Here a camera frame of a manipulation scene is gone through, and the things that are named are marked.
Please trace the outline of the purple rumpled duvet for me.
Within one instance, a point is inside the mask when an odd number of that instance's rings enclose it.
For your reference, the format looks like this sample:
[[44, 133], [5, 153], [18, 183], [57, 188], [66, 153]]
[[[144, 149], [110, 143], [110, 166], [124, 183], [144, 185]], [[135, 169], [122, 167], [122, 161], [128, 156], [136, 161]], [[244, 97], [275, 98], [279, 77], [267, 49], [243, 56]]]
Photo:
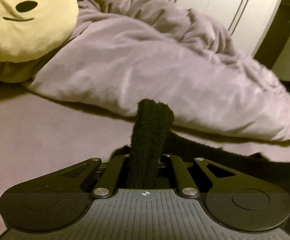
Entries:
[[214, 19], [166, 0], [77, 2], [69, 38], [39, 59], [0, 61], [0, 81], [122, 116], [153, 99], [172, 109], [178, 126], [290, 140], [290, 94]]

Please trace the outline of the black knit sweater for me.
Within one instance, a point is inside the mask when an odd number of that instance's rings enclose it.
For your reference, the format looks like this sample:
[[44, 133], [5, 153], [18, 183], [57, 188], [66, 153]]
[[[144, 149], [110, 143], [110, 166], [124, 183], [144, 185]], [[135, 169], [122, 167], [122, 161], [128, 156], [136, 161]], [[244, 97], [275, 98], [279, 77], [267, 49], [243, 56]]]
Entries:
[[174, 132], [173, 111], [164, 103], [144, 99], [138, 103], [131, 145], [115, 150], [111, 157], [130, 154], [132, 186], [151, 186], [159, 159], [170, 153], [190, 162], [196, 157], [213, 161], [247, 175], [273, 183], [290, 194], [290, 163], [270, 161], [261, 153], [244, 156], [185, 139]]

